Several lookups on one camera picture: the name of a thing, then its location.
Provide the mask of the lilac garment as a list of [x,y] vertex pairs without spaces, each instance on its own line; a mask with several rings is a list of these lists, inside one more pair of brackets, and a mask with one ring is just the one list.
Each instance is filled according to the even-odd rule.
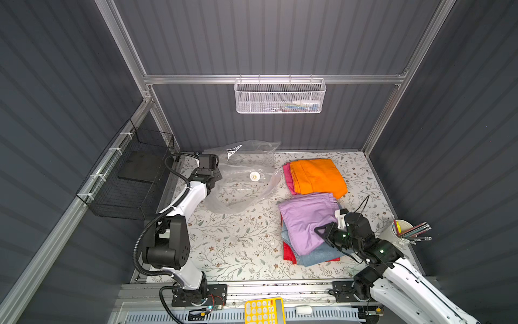
[[338,203],[331,193],[297,195],[278,205],[283,223],[287,228],[292,250],[300,256],[309,255],[324,240],[315,228],[336,223]]

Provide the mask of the pink trousers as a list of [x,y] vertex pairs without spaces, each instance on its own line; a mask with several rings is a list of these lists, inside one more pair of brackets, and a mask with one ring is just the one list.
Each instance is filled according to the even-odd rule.
[[298,193],[296,193],[295,191],[294,179],[291,175],[290,163],[286,163],[285,165],[283,165],[283,173],[288,190],[292,195],[297,195]]

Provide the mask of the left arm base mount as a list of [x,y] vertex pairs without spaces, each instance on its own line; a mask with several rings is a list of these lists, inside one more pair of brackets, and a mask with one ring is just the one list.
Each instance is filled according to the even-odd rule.
[[228,285],[202,282],[198,290],[174,288],[172,307],[207,307],[225,306],[227,302]]

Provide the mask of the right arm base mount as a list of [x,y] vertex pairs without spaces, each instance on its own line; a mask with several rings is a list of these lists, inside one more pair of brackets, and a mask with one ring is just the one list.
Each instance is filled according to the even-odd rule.
[[360,282],[353,280],[334,281],[332,288],[327,293],[333,296],[336,302],[370,302],[374,299],[371,296],[370,288]]

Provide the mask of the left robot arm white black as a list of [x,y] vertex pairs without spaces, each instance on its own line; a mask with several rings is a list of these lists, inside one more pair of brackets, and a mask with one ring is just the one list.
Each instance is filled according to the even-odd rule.
[[[197,160],[189,177],[176,172],[171,159],[180,156]],[[206,293],[206,275],[190,257],[188,219],[197,206],[209,196],[216,182],[222,179],[217,155],[174,153],[164,160],[165,167],[185,183],[180,194],[145,225],[134,247],[135,270],[147,277],[166,275],[182,289]]]

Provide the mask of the clear plastic vacuum bag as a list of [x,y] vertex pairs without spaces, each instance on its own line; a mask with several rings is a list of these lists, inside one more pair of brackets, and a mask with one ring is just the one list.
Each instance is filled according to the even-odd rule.
[[[216,214],[241,213],[274,193],[282,179],[280,169],[275,167],[275,152],[280,145],[247,140],[205,150],[205,154],[218,155],[222,175],[204,200],[206,208]],[[253,171],[261,175],[258,182],[250,179]]]

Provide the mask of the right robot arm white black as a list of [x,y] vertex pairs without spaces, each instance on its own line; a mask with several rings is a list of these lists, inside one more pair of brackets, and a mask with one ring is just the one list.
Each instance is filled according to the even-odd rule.
[[377,238],[369,221],[347,209],[335,212],[337,221],[315,228],[316,235],[345,255],[355,252],[365,268],[348,288],[333,288],[339,299],[351,294],[362,302],[388,307],[406,323],[477,323],[433,286],[391,242]]

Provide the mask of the orange trousers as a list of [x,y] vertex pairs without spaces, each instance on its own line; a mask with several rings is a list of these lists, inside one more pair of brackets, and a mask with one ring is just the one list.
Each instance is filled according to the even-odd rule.
[[296,194],[331,193],[339,199],[348,193],[346,182],[331,159],[293,161],[289,168]]

